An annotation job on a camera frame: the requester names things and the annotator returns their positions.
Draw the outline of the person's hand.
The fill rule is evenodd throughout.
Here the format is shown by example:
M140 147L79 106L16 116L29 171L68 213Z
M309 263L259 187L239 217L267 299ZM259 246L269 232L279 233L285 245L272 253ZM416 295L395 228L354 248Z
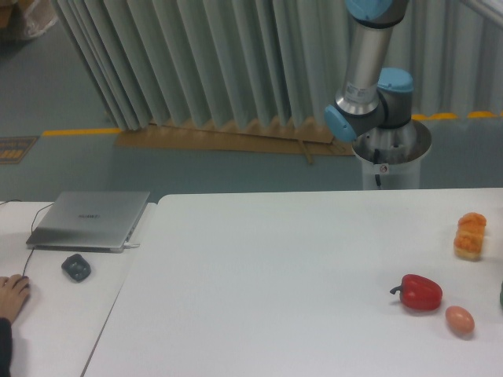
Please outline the person's hand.
M15 274L1 277L0 305L1 317L6 318L11 324L17 319L30 293L24 291L23 276Z

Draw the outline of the dark sleeve forearm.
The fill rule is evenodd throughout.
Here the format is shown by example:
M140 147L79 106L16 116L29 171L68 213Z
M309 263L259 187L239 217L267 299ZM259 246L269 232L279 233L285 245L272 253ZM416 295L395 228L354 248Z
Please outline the dark sleeve forearm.
M1 377L10 377L10 366L13 357L13 336L11 323L1 318Z

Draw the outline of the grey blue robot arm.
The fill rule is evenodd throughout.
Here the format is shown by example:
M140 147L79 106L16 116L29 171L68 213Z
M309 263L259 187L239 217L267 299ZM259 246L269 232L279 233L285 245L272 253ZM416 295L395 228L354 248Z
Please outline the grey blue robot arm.
M340 141L412 112L502 111L500 1L347 1L347 70L325 123ZM399 111L407 112L398 119Z

